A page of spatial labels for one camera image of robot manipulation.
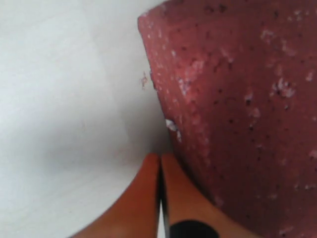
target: white table surface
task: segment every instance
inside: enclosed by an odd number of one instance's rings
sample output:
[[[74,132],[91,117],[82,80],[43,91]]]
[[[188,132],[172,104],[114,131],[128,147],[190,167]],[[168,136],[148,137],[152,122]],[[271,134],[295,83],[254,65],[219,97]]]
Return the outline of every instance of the white table surface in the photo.
[[[0,0],[0,237],[73,234],[169,147],[137,29],[160,1]]]

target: white surface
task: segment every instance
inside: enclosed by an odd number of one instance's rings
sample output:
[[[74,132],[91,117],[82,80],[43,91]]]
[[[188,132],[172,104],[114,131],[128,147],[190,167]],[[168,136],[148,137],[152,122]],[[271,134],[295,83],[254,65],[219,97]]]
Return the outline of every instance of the white surface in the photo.
[[[159,2],[0,0],[0,237],[73,234],[168,147],[137,30]]]

